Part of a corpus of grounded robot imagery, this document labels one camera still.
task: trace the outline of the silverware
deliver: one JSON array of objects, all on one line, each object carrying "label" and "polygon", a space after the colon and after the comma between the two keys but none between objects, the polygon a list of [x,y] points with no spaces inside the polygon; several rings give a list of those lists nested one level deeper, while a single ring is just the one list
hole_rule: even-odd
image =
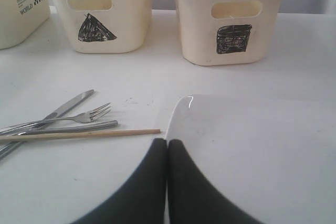
[{"label": "silverware", "polygon": [[98,131],[109,128],[114,128],[118,126],[118,121],[109,121],[103,123],[95,123],[84,126],[76,126],[76,127],[62,127],[55,129],[46,129],[46,130],[38,130],[38,131],[29,131],[26,132],[25,135],[39,135],[39,134],[53,134],[53,133],[80,133],[86,131]]},{"label": "silverware", "polygon": [[[94,94],[94,90],[88,90],[74,98],[72,98],[70,101],[63,104],[61,107],[59,107],[57,110],[55,110],[53,113],[49,114],[45,117],[45,119],[52,119],[52,118],[59,118],[66,113],[68,113],[70,110],[72,110],[74,107],[79,105],[81,102],[83,102],[85,99],[90,97]],[[36,125],[31,129],[38,130],[38,129],[44,129],[47,126],[49,126],[50,123],[43,123],[40,125]],[[4,157],[6,157],[8,154],[13,152],[15,149],[19,148],[24,142],[11,142],[0,149],[0,160],[2,160]]]},{"label": "silverware", "polygon": [[106,115],[107,113],[111,111],[110,110],[111,106],[108,106],[108,105],[110,105],[110,103],[107,103],[93,110],[80,113],[76,116],[69,116],[66,118],[43,119],[43,120],[32,121],[28,123],[16,124],[10,127],[0,129],[0,135],[6,135],[10,132],[18,131],[18,130],[21,130],[27,127],[32,127],[32,126],[35,126],[41,123],[52,123],[52,122],[63,121],[63,120],[75,121],[77,123],[92,123],[93,121],[98,120],[99,118],[101,118],[102,116]]}]

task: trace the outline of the cutlery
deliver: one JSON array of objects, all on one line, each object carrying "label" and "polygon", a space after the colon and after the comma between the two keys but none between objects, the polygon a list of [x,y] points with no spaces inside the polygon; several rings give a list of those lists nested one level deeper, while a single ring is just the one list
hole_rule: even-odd
[{"label": "cutlery", "polygon": [[32,130],[32,131],[26,132],[25,135],[51,134],[51,133],[79,133],[79,132],[86,132],[86,131],[104,130],[104,129],[114,128],[117,126],[118,126],[118,121],[109,121],[109,122],[95,123],[95,124],[76,126],[76,127],[62,127],[62,128],[45,129],[45,130],[38,130],[38,131]]},{"label": "cutlery", "polygon": [[63,120],[68,120],[68,121],[75,121],[77,123],[92,123],[93,121],[96,121],[97,119],[101,118],[102,116],[106,115],[109,113],[111,110],[111,106],[108,107],[110,103],[107,103],[103,106],[100,106],[98,108],[95,108],[93,110],[80,113],[76,116],[70,116],[66,118],[53,118],[53,119],[43,119],[43,120],[38,120],[38,121],[32,121],[28,123],[21,123],[21,124],[16,124],[10,127],[6,127],[3,129],[0,129],[0,135],[5,135],[13,131],[17,131],[26,127],[32,127],[41,123],[51,123],[51,122],[56,122],[56,121],[63,121]]},{"label": "cutlery", "polygon": [[[81,102],[83,102],[85,99],[90,97],[94,94],[94,90],[88,90],[82,94],[79,94],[78,96],[72,98],[70,101],[63,104],[61,107],[59,107],[57,110],[55,110],[53,113],[49,114],[45,117],[45,119],[52,119],[52,118],[59,118],[66,113],[68,113],[70,110],[72,110],[74,107],[79,105]],[[38,130],[38,129],[44,129],[49,124],[41,124],[36,125],[32,129]],[[15,149],[19,148],[24,142],[11,142],[0,149],[0,160],[2,160],[4,157],[6,157],[8,154],[13,152]]]},{"label": "cutlery", "polygon": [[81,133],[54,133],[54,134],[37,134],[37,135],[20,135],[20,136],[0,136],[0,143],[8,141],[44,141],[56,139],[76,139],[76,138],[103,138],[112,136],[135,136],[147,134],[159,134],[160,129],[152,130],[132,130],[132,131],[89,131]]}]

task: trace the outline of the black object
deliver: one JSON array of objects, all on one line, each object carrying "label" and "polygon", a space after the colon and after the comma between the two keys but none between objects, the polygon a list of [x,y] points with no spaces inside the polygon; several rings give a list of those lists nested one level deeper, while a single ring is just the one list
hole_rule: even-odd
[{"label": "black object", "polygon": [[169,142],[168,157],[171,224],[261,224],[211,185],[180,140]]},{"label": "black object", "polygon": [[252,25],[223,26],[217,32],[217,53],[246,52]]},{"label": "black object", "polygon": [[166,173],[167,143],[155,139],[125,184],[73,224],[163,224]]},{"label": "black object", "polygon": [[83,42],[102,42],[116,38],[96,17],[89,13],[78,32],[78,40]]}]

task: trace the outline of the black triangle drawing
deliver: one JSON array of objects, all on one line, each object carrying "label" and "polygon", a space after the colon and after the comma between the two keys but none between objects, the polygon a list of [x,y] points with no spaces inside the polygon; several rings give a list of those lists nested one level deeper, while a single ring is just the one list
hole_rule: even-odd
[{"label": "black triangle drawing", "polygon": [[116,38],[96,17],[89,13],[78,32],[78,40],[83,42],[107,41]]}]

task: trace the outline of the basket handle hole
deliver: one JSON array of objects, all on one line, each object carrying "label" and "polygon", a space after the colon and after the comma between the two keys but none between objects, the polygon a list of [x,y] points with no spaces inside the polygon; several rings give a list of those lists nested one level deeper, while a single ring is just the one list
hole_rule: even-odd
[{"label": "basket handle hole", "polygon": [[109,10],[112,0],[67,0],[73,10]]},{"label": "basket handle hole", "polygon": [[256,17],[261,13],[263,5],[257,0],[217,3],[211,9],[214,18]]}]

